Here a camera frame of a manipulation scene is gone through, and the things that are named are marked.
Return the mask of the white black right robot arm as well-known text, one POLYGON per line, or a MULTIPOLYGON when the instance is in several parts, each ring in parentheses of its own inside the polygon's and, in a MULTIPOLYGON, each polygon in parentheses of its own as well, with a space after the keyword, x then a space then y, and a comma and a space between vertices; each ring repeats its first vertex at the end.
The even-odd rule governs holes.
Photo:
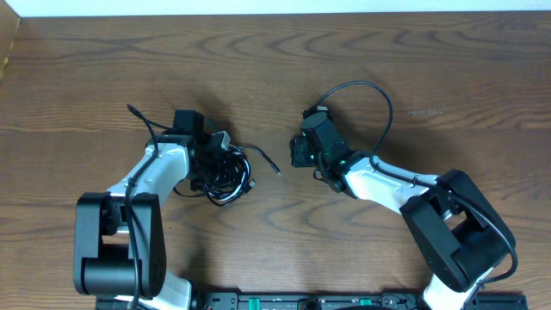
POLYGON ((473 180, 453 169, 439 177, 353 151, 326 111, 306 111, 290 142, 292 165, 337 193, 400 214, 433 276, 422 298, 430 309, 463 309, 490 282, 516 240, 473 180))

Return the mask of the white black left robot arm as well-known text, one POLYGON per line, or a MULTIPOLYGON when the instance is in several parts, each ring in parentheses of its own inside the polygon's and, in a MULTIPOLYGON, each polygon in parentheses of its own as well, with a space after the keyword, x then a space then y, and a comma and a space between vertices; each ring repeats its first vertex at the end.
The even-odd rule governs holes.
POLYGON ((230 148, 227 132, 207 134, 204 118, 177 110, 152 133, 142 159, 104 192, 76 205, 73 283, 81 295, 112 297, 126 309, 188 309, 189 281, 167 270, 161 208, 185 179, 212 179, 230 148))

